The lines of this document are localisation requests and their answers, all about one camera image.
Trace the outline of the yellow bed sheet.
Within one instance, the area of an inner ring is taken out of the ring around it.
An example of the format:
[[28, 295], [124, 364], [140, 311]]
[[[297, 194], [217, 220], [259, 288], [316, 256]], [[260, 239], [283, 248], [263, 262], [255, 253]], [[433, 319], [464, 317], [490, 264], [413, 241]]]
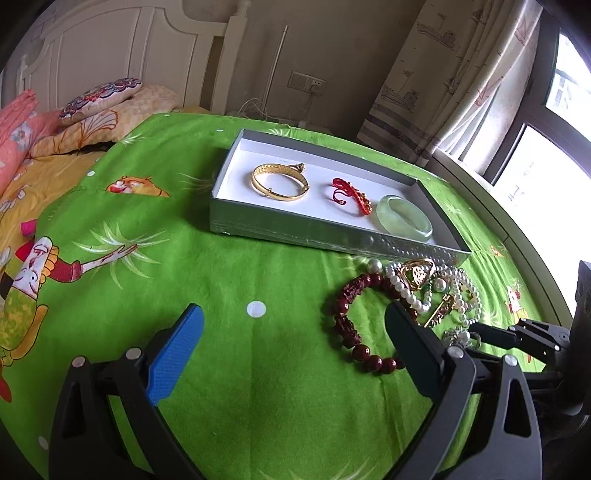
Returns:
[[53, 201], [76, 186], [103, 151], [51, 155], [23, 162], [1, 197], [1, 266], [29, 235], [21, 224], [36, 220]]

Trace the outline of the patterned decorative pillow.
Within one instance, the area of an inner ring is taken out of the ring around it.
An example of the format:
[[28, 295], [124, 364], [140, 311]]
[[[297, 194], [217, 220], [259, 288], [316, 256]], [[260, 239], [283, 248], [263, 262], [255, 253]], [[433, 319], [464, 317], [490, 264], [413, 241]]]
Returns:
[[142, 81], [133, 77], [100, 84], [68, 102], [60, 110], [58, 119], [63, 126], [69, 126], [122, 103], [142, 86]]

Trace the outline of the pink folded quilt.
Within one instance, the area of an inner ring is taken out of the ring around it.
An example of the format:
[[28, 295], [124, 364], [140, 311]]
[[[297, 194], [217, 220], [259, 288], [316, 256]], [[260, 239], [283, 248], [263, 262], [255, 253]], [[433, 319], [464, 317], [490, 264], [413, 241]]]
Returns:
[[1, 110], [0, 193], [3, 194], [16, 171], [39, 139], [53, 135], [59, 126], [58, 110], [36, 111], [33, 90], [25, 90]]

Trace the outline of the gold bangle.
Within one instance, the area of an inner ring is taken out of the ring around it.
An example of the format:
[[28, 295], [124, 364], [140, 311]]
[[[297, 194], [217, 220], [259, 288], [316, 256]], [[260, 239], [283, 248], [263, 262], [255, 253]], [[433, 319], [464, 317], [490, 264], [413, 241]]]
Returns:
[[266, 163], [257, 166], [250, 174], [252, 188], [266, 198], [290, 202], [301, 199], [310, 190], [304, 176], [304, 164], [283, 165]]

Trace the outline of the patterned beige curtain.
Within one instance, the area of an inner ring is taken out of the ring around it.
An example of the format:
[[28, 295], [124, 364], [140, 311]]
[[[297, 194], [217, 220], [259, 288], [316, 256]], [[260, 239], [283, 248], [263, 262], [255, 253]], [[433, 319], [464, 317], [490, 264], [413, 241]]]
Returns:
[[503, 83], [542, 13], [536, 1], [427, 1], [356, 138], [424, 165]]

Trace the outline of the gold pendant brooch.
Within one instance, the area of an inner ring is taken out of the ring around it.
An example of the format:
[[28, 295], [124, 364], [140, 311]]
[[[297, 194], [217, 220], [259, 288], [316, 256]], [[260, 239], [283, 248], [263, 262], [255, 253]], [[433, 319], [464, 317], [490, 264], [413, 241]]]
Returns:
[[436, 271], [435, 262], [428, 258], [409, 260], [401, 265], [400, 277], [412, 291], [421, 290]]

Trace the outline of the dark window frame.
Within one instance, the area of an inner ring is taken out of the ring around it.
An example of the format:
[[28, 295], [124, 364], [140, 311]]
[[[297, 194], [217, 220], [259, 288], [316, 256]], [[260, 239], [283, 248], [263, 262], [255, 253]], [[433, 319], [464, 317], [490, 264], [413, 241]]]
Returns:
[[495, 185], [508, 168], [527, 131], [535, 131], [566, 154], [590, 175], [590, 141], [574, 126], [547, 107], [559, 57], [559, 36], [565, 33], [556, 18], [546, 10], [540, 19], [540, 32], [532, 72], [516, 117], [484, 178]]

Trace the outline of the green jade bangle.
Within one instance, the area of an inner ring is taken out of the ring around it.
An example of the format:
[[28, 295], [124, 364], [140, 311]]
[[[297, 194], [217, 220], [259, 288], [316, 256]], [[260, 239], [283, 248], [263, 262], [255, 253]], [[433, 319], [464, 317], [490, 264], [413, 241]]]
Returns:
[[396, 237], [426, 243], [433, 235], [429, 217], [403, 197], [384, 196], [377, 204], [376, 215], [382, 227]]

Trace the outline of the silver jewelry box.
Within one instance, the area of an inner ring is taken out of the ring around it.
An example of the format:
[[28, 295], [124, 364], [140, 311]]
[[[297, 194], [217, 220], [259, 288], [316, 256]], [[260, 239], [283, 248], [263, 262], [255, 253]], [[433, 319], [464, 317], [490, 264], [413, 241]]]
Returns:
[[[266, 163], [303, 163], [310, 190], [283, 202], [252, 188], [250, 174]], [[335, 178], [349, 182], [373, 204], [388, 195], [414, 203], [430, 219], [426, 243], [396, 237], [377, 215], [363, 215], [353, 198], [339, 194]], [[359, 156], [269, 133], [242, 130], [231, 145], [211, 192], [211, 230], [304, 247], [387, 259], [428, 257], [459, 266], [472, 251], [451, 219], [418, 179]]]

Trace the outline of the white wooden headboard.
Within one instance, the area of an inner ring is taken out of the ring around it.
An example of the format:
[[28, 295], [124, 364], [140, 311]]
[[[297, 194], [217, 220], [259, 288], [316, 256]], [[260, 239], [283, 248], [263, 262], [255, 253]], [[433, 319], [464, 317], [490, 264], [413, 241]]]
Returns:
[[35, 59], [21, 56], [16, 90], [33, 89], [39, 109], [50, 111], [134, 77], [174, 91], [182, 107], [222, 115], [249, 6], [239, 1], [217, 22], [189, 18], [179, 1], [86, 1], [42, 32]]

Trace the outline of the green cartoon blanket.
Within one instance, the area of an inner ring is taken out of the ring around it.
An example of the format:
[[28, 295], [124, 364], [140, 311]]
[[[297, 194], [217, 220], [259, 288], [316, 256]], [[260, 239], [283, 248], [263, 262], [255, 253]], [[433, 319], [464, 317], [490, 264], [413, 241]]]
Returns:
[[132, 252], [65, 282], [51, 273], [26, 308], [46, 308], [30, 352], [2, 372], [1, 419], [38, 473], [70, 361], [142, 346], [190, 304], [197, 348], [160, 411], [211, 479], [380, 479], [430, 403], [404, 371], [374, 375], [339, 346], [332, 302], [366, 258], [215, 234], [209, 201], [243, 129], [359, 156], [421, 180], [466, 240], [465, 271], [486, 323], [549, 321], [509, 253], [446, 182], [345, 140], [270, 123], [182, 113], [152, 117], [33, 220], [65, 263]]

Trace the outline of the yellow floral pillow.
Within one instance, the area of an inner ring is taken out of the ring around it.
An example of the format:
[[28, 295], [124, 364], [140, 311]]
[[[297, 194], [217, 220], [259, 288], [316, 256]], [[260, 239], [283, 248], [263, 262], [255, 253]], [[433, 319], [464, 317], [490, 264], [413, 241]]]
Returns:
[[160, 85], [146, 85], [122, 103], [82, 119], [62, 132], [38, 140], [31, 158], [67, 154], [99, 143], [116, 143], [151, 115], [171, 112], [177, 95]]

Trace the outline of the silver pearl brooch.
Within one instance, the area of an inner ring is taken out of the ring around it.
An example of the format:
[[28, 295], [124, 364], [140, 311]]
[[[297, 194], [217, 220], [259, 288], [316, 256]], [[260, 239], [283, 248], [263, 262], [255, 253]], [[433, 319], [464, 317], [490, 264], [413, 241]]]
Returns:
[[471, 333], [468, 329], [457, 327], [446, 330], [442, 336], [442, 342], [446, 347], [458, 346], [463, 349], [479, 350], [482, 339], [478, 333]]

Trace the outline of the wall power socket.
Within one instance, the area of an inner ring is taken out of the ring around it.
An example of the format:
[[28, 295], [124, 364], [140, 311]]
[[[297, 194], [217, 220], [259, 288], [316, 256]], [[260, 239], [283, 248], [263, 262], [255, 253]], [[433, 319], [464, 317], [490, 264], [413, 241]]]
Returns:
[[290, 79], [287, 81], [287, 87], [307, 94], [322, 96], [325, 92], [326, 83], [327, 81], [324, 79], [293, 71], [290, 73]]

